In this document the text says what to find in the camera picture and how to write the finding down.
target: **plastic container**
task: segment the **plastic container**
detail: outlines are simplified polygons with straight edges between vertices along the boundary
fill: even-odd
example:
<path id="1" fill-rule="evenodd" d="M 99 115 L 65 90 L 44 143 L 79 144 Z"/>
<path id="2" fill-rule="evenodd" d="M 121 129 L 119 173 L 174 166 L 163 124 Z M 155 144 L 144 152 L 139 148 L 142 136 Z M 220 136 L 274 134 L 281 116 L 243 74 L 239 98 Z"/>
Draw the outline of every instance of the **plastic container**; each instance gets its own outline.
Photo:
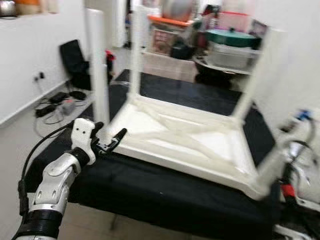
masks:
<path id="1" fill-rule="evenodd" d="M 249 15 L 239 12 L 222 11 L 218 16 L 218 29 L 229 30 L 234 28 L 237 32 L 245 32 L 250 23 Z"/>
<path id="2" fill-rule="evenodd" d="M 208 60 L 213 65 L 244 69 L 252 60 L 255 60 L 260 51 L 249 47 L 235 47 L 210 42 Z"/>

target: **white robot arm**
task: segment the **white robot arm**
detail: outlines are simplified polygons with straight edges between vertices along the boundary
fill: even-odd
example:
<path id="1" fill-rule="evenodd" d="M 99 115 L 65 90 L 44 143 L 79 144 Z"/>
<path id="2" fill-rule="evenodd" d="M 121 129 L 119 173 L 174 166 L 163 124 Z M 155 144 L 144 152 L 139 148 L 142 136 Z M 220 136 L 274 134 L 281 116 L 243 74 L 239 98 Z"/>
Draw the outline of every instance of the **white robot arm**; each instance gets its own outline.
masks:
<path id="1" fill-rule="evenodd" d="M 70 187 L 82 168 L 96 161 L 92 146 L 104 153 L 111 152 L 127 132 L 124 128 L 109 145 L 100 145 L 96 133 L 102 127 L 102 122 L 93 123 L 83 118 L 74 121 L 71 150 L 63 153 L 43 170 L 43 179 L 35 192 L 31 208 L 13 239 L 57 239 Z"/>

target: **floor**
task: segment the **floor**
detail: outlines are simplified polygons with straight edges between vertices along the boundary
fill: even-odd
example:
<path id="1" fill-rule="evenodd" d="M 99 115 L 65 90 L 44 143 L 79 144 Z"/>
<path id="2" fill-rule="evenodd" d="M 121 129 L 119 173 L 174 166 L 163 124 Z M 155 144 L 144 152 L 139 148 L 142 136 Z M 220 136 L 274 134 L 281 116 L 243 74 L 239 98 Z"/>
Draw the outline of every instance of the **floor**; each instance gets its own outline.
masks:
<path id="1" fill-rule="evenodd" d="M 125 49 L 113 49 L 116 55 L 114 70 L 116 75 L 129 67 L 130 52 Z M 62 125 L 76 118 L 91 104 L 90 92 L 84 102 L 79 103 L 75 111 L 61 122 Z M 58 124 L 45 125 L 39 119 L 37 130 L 46 135 L 59 127 Z M 31 148 L 41 139 L 34 131 L 35 117 L 33 109 L 21 114 L 9 126 L 0 129 L 0 216 L 7 218 L 0 222 L 0 239 L 11 239 L 16 232 L 20 217 L 18 215 L 17 182 L 24 160 Z M 45 142 L 35 155 L 43 150 L 53 139 Z M 201 240 L 183 232 L 164 229 L 145 222 L 117 216 L 115 228 L 110 230 L 114 214 L 94 208 L 69 203 L 60 228 L 59 240 Z"/>

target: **black tablecloth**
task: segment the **black tablecloth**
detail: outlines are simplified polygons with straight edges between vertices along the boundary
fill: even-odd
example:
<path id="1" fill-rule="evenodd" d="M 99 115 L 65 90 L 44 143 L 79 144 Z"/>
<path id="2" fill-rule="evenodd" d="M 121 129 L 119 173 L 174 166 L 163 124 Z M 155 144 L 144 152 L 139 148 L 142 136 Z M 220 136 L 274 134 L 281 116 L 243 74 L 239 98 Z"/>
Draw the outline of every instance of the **black tablecloth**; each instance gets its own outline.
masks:
<path id="1" fill-rule="evenodd" d="M 125 70 L 118 81 L 127 80 Z M 126 100 L 128 88 L 109 87 L 110 117 Z M 202 84 L 142 74 L 143 96 L 229 115 L 241 93 Z M 80 116 L 91 118 L 92 107 Z M 263 119 L 251 108 L 244 126 L 257 166 L 274 145 Z M 71 130 L 65 130 L 33 161 L 27 173 L 34 192 L 44 167 L 70 149 Z M 128 216 L 161 227 L 219 239 L 271 239 L 279 218 L 278 185 L 270 196 L 254 201 L 242 192 L 182 172 L 112 153 L 83 169 L 71 187 L 69 201 Z"/>

